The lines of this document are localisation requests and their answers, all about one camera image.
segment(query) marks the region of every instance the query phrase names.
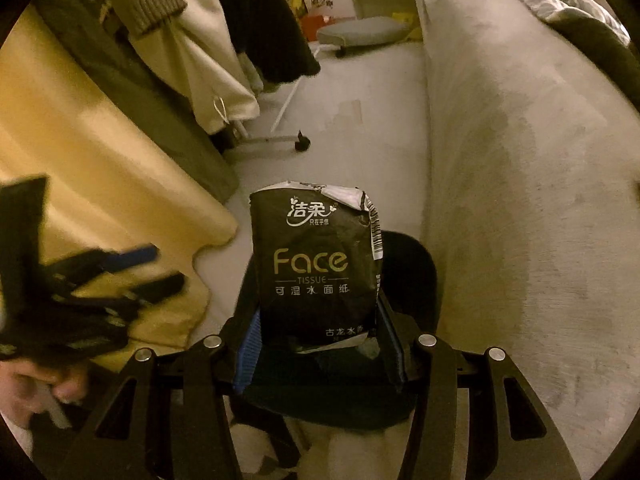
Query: barcode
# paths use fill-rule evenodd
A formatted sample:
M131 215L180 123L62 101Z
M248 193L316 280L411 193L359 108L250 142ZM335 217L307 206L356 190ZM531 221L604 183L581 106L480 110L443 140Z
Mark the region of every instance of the barcode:
M380 228L380 217L378 210L367 196L367 209L369 209L369 219L371 220L371 250L373 259L382 259L382 229Z

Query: human hand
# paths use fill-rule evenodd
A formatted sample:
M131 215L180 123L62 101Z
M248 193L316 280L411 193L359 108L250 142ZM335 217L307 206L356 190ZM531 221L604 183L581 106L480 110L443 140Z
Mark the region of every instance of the human hand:
M61 402L81 400L87 394L88 362L54 369L25 358L0 361L0 412L20 428L28 429L33 413L45 411L36 380L51 384Z

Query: grey cushion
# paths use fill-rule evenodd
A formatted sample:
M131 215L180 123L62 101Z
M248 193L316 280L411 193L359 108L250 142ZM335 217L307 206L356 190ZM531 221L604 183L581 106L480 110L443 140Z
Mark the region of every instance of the grey cushion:
M386 16L376 16L319 28L318 41L337 46L366 46L400 41L408 33L409 25Z

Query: silver screw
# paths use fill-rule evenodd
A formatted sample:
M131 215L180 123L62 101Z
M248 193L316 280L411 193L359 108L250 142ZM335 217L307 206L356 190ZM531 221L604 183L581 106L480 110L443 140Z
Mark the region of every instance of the silver screw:
M220 339L220 337L217 335L210 335L204 338L202 344L207 348L218 348L220 345L222 345L222 339Z
M491 348L489 350L489 357L494 361L504 361L504 358L507 357L507 354L504 353L504 350L501 348Z
M149 348L141 348L136 352L136 361L141 363L149 361L151 359L151 350Z
M422 346L436 346L438 340L431 334L422 334L418 338L418 343Z

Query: black wheel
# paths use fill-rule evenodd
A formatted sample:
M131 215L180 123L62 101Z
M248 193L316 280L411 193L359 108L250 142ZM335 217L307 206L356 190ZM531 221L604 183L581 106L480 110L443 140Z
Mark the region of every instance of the black wheel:
M311 140L308 137L305 137L302 132L298 132L298 140L296 141L296 151L297 152L306 152L311 146Z

